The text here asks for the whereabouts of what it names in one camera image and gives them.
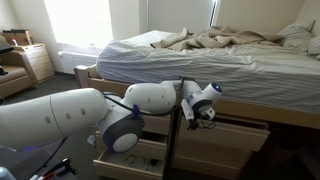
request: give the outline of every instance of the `drawer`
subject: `drawer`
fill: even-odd
[[[49,63],[51,63],[49,56],[44,56],[44,57],[33,59],[30,61],[30,64],[33,68],[44,65],[44,64],[49,64]]]
[[[44,56],[48,56],[45,46],[39,45],[35,48],[26,49],[25,53],[29,60],[38,59]]]
[[[100,176],[114,179],[161,180],[165,163],[141,156],[109,153],[105,150],[93,164]]]
[[[226,179],[235,179],[240,171],[239,168],[217,163],[209,163],[183,156],[175,156],[173,167]]]
[[[251,151],[179,138],[175,155],[241,168]]]
[[[96,131],[95,139],[98,153],[100,153],[105,149],[105,145],[102,142],[99,131]],[[164,161],[167,153],[167,136],[150,132],[142,132],[138,143],[125,153]]]
[[[46,78],[54,76],[54,72],[53,72],[53,68],[51,66],[51,63],[33,68],[33,71],[34,71],[34,74],[36,75],[38,82],[41,82],[42,80],[44,80]]]
[[[163,135],[169,134],[170,116],[143,116],[145,125],[143,131],[153,132]]]
[[[179,139],[217,144],[246,151],[259,151],[270,132],[260,124],[215,118],[212,129],[187,130],[188,122],[181,121]]]

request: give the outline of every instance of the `mattress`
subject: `mattress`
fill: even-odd
[[[171,34],[151,31],[110,42],[97,59],[97,72],[127,83],[190,77],[202,88],[219,84],[225,98],[320,112],[320,62],[307,53],[261,44],[182,51],[150,47]]]

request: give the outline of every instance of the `sunlight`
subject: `sunlight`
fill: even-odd
[[[45,0],[58,43],[104,47],[112,36],[107,0]]]

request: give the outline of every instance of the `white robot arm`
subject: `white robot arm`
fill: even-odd
[[[144,125],[141,114],[169,112],[181,87],[190,108],[212,119],[211,105],[222,93],[213,83],[204,90],[194,81],[183,86],[180,81],[134,84],[123,99],[78,89],[0,106],[0,144],[28,151],[96,123],[108,150],[124,152],[138,142]]]

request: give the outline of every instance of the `crumpled sheet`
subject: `crumpled sheet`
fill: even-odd
[[[223,48],[230,44],[266,44],[278,45],[283,36],[277,34],[257,33],[254,31],[236,31],[228,26],[212,26],[198,33],[190,33],[187,28],[159,42],[152,43],[154,48],[174,50],[193,48]]]

